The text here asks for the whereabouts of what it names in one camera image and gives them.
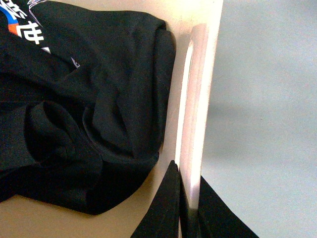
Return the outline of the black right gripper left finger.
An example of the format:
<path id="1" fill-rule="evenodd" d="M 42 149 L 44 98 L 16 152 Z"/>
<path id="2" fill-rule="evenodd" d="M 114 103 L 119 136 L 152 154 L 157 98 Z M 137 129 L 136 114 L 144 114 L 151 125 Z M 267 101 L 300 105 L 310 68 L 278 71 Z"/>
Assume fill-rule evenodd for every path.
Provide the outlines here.
<path id="1" fill-rule="evenodd" d="M 177 238 L 179 233 L 180 174 L 171 161 L 149 209 L 131 237 Z"/>

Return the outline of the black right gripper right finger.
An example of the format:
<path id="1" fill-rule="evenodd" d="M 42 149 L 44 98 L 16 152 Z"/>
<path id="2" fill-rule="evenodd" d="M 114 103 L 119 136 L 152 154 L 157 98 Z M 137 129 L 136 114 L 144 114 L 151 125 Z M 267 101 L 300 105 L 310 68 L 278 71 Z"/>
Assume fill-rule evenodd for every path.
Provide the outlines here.
<path id="1" fill-rule="evenodd" d="M 201 177 L 199 204 L 191 209 L 180 182 L 179 215 L 183 238 L 257 238 L 256 235 L 223 202 L 208 182 Z"/>

